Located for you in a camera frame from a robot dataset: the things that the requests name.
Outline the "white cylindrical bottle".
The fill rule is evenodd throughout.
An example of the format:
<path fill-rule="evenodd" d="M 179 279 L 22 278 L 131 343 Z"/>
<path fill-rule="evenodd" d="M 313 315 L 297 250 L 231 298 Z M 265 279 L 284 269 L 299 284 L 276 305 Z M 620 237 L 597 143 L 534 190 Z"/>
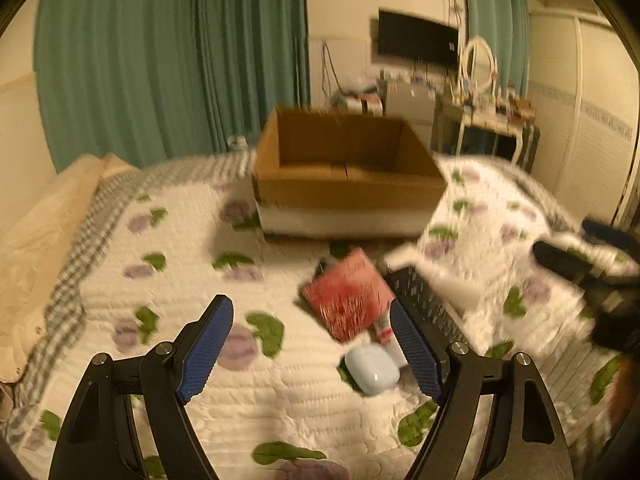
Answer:
<path fill-rule="evenodd" d="M 405 266 L 413 266 L 431 289 L 460 312 L 476 311 L 480 307 L 484 292 L 480 285 L 460 278 L 443 266 L 428 260 L 413 244 L 405 244 L 388 252 L 382 259 L 383 268 L 397 271 Z"/>

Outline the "black tv remote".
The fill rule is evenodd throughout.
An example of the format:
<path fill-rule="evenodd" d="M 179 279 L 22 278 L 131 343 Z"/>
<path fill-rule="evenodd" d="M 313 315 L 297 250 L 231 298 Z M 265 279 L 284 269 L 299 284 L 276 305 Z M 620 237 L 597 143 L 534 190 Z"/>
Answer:
<path fill-rule="evenodd" d="M 409 310 L 410 318 L 419 328 L 426 329 L 426 340 L 432 348 L 445 350 L 455 342 L 472 348 L 463 330 L 461 315 L 432 289 L 414 266 L 387 272 L 384 280 L 400 303 Z"/>

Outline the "light blue earbuds case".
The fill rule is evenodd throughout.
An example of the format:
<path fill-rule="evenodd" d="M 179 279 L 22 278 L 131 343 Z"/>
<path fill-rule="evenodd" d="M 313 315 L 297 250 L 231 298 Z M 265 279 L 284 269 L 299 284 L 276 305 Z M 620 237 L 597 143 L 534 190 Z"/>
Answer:
<path fill-rule="evenodd" d="M 344 357 L 345 366 L 366 396 L 377 396 L 398 383 L 400 370 L 380 344 L 363 344 Z"/>

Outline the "red rose patterned box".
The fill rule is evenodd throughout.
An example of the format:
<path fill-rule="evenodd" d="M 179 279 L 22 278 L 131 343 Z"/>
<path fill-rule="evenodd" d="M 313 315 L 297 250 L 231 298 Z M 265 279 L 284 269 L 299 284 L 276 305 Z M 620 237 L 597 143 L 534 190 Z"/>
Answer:
<path fill-rule="evenodd" d="M 395 299 L 367 254 L 357 248 L 302 288 L 302 295 L 339 342 L 354 339 L 388 311 Z"/>

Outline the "white dressing table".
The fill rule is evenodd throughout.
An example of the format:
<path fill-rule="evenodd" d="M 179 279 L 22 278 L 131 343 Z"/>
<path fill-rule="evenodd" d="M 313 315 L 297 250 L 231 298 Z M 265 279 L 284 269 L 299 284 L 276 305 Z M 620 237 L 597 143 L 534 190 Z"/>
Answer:
<path fill-rule="evenodd" d="M 471 129 L 494 136 L 491 147 L 493 155 L 498 153 L 501 139 L 512 139 L 514 150 L 510 158 L 511 164 L 525 171 L 532 171 L 540 139 L 540 131 L 535 125 L 508 122 L 497 115 L 472 112 L 469 107 L 454 104 L 442 96 L 436 98 L 431 140 L 433 151 L 461 155 L 465 139 L 471 136 Z"/>

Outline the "white louvered wardrobe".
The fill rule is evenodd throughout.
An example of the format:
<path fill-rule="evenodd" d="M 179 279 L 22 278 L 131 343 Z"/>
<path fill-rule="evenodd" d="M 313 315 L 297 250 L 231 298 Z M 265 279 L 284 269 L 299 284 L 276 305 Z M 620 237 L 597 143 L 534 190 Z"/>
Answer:
<path fill-rule="evenodd" d="M 623 220 L 639 156 L 639 75 L 604 18 L 530 14 L 528 98 L 540 139 L 532 174 L 570 215 Z"/>

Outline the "small white red tube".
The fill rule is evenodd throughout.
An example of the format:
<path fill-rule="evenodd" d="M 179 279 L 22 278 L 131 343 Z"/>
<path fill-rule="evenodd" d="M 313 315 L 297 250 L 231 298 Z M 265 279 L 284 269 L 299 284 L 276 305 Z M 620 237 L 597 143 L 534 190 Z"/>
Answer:
<path fill-rule="evenodd" d="M 390 324 L 390 310 L 387 310 L 373 323 L 373 328 L 376 338 L 378 338 L 378 343 L 384 348 L 396 366 L 398 368 L 406 367 L 408 362 L 404 352 L 400 348 L 400 344 L 392 329 L 392 324 Z"/>

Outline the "beige pillow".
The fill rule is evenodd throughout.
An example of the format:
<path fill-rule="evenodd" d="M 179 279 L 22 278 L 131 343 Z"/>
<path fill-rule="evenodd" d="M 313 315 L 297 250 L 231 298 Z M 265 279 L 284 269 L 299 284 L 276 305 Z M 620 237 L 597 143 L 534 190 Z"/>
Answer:
<path fill-rule="evenodd" d="M 43 198 L 1 237 L 1 380 L 17 382 L 47 333 L 44 311 L 73 235 L 99 185 L 135 166 L 85 154 L 54 179 Z"/>

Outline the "oval white vanity mirror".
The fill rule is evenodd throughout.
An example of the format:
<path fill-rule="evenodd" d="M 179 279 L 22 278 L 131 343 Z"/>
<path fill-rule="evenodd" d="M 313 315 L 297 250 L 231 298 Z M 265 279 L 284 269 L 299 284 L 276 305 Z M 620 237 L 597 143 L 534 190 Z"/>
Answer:
<path fill-rule="evenodd" d="M 481 36 L 471 38 L 460 53 L 458 78 L 463 91 L 494 92 L 498 78 L 497 59 Z"/>

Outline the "silver mini fridge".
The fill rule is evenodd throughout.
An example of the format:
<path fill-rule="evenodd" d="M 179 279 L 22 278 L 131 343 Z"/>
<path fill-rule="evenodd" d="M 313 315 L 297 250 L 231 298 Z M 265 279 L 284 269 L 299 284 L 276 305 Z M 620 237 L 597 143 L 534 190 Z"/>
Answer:
<path fill-rule="evenodd" d="M 427 148 L 432 144 L 436 104 L 436 93 L 424 84 L 386 82 L 385 114 L 405 118 Z"/>

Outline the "white hard suitcase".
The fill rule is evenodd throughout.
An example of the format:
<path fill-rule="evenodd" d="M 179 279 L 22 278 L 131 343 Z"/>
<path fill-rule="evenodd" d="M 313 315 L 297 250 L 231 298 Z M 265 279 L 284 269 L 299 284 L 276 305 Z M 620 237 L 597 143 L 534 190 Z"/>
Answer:
<path fill-rule="evenodd" d="M 336 101 L 336 107 L 354 114 L 372 116 L 384 114 L 382 99 L 376 93 L 342 94 Z"/>

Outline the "brown cardboard box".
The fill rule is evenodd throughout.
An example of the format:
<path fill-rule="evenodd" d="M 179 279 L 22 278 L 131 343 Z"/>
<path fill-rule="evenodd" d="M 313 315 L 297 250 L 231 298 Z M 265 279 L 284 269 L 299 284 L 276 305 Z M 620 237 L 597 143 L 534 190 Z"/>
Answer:
<path fill-rule="evenodd" d="M 401 118 L 277 108 L 253 188 L 267 234 L 368 240 L 418 237 L 447 181 Z"/>

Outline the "green curtain right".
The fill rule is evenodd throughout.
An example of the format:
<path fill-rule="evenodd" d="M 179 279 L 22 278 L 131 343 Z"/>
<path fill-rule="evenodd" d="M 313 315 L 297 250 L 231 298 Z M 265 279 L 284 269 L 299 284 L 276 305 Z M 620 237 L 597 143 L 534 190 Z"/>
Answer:
<path fill-rule="evenodd" d="M 527 0 L 466 0 L 466 30 L 470 39 L 480 36 L 495 55 L 498 86 L 509 82 L 525 96 L 530 52 Z"/>

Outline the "black wall television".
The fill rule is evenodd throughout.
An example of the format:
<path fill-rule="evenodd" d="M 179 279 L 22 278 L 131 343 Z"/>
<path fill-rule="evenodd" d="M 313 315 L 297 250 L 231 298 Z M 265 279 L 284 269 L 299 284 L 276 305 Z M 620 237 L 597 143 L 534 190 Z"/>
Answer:
<path fill-rule="evenodd" d="M 454 70 L 458 66 L 456 28 L 414 15 L 378 11 L 378 55 L 405 58 Z"/>

